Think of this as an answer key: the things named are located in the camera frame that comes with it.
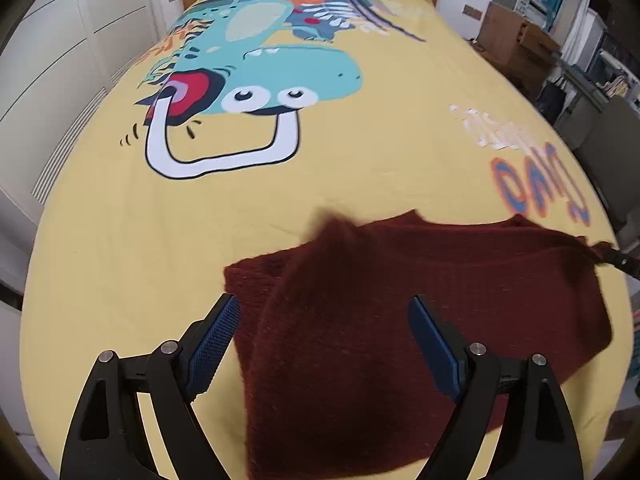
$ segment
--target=knit fabric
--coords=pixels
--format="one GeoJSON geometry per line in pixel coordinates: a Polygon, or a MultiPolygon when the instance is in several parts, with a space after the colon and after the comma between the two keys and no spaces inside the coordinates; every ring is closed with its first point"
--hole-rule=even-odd
{"type": "Polygon", "coordinates": [[[468,342],[540,352],[566,380],[611,339],[599,262],[583,240],[521,216],[452,226],[409,212],[361,227],[331,218],[309,243],[227,267],[250,477],[372,474],[430,455],[453,403],[408,327],[415,294],[468,342]]]}

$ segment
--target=cartoon monster print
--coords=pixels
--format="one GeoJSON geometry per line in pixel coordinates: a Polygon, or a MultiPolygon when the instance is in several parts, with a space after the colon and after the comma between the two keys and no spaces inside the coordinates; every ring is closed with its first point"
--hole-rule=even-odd
{"type": "Polygon", "coordinates": [[[291,19],[304,13],[304,7],[295,12],[296,3],[304,6],[304,1],[210,0],[183,14],[174,27],[184,30],[191,25],[183,46],[156,62],[141,83],[161,89],[137,102],[149,106],[145,156],[153,170],[167,178],[187,179],[283,162],[300,144],[299,110],[360,89],[360,69],[344,51],[318,44],[263,46],[282,29],[305,39],[331,41],[333,36],[313,27],[314,20],[291,19]],[[183,124],[195,114],[219,113],[274,116],[273,139],[253,150],[187,162],[172,155],[167,126],[183,124]]]}

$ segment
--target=yellow bedsheet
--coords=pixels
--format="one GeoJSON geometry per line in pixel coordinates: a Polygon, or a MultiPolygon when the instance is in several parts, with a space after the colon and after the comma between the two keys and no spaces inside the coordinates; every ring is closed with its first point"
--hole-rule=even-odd
{"type": "MultiPolygon", "coordinates": [[[[223,291],[223,267],[298,245],[321,209],[369,222],[412,208],[460,224],[522,212],[614,240],[559,137],[430,0],[196,4],[104,100],[40,223],[20,367],[49,461],[59,467],[102,350],[142,354],[179,337],[223,291]],[[163,84],[152,110],[136,104],[163,84]]],[[[613,268],[598,276],[613,340],[562,386],[586,468],[632,349],[625,280],[613,268]]],[[[174,478],[148,399],[142,409],[159,472],[174,478]]],[[[245,478],[233,345],[194,410],[231,478],[245,478]]],[[[414,478],[421,466],[382,476],[414,478]]]]}

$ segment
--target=cartoon eye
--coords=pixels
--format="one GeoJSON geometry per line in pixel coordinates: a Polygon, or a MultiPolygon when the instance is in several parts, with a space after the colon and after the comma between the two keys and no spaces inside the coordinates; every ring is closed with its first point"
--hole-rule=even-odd
{"type": "Polygon", "coordinates": [[[261,86],[239,86],[224,96],[220,106],[225,112],[239,114],[262,108],[271,99],[271,93],[261,86]]]}
{"type": "Polygon", "coordinates": [[[289,108],[304,108],[318,102],[318,94],[303,86],[294,86],[278,93],[278,102],[289,108]]]}

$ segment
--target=white wardrobe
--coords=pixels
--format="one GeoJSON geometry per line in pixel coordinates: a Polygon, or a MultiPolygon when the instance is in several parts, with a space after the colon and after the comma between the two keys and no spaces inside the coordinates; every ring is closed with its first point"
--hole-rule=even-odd
{"type": "Polygon", "coordinates": [[[0,238],[30,253],[80,131],[161,22],[151,0],[36,0],[24,16],[0,54],[0,238]]]}

